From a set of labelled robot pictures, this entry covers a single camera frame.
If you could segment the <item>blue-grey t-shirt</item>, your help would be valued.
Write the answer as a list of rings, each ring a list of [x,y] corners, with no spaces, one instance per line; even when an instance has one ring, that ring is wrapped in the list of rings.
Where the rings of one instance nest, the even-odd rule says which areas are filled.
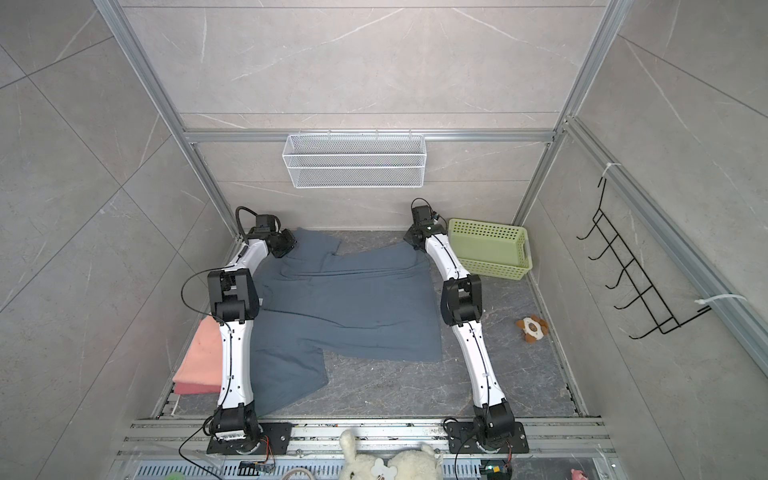
[[[270,414],[328,382],[324,354],[437,362],[442,357],[431,262],[405,242],[341,255],[339,239],[299,229],[282,258],[253,276],[262,301],[251,336],[255,410]]]

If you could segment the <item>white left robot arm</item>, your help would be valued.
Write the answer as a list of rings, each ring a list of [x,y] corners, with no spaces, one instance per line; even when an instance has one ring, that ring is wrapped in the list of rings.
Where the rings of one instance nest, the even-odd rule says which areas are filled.
[[[253,273],[267,257],[289,253],[296,239],[275,215],[239,206],[235,220],[242,246],[229,264],[207,275],[211,317],[222,342],[221,389],[208,431],[219,443],[244,445],[262,435],[250,374],[251,335],[261,306]]]

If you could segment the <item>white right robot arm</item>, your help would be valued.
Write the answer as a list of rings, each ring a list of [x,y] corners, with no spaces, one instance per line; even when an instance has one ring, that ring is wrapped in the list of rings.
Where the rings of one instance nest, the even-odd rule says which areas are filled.
[[[514,434],[515,416],[498,384],[482,331],[482,281],[470,273],[453,251],[447,227],[424,198],[411,202],[413,223],[404,240],[426,253],[443,280],[440,312],[457,338],[470,377],[473,408],[472,435],[487,450],[497,450]]]

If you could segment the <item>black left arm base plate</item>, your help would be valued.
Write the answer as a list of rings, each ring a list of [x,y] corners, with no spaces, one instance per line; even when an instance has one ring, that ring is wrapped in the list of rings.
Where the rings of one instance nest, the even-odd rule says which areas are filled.
[[[284,455],[287,453],[293,424],[290,422],[260,423],[250,440],[219,441],[212,437],[206,453],[221,455]]]

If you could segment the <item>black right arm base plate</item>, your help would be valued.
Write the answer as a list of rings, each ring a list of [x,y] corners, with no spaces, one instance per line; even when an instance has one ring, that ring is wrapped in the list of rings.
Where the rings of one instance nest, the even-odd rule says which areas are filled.
[[[451,454],[527,454],[530,447],[524,425],[516,422],[511,431],[499,435],[483,436],[479,427],[470,421],[459,421],[453,417],[441,422],[447,436]]]

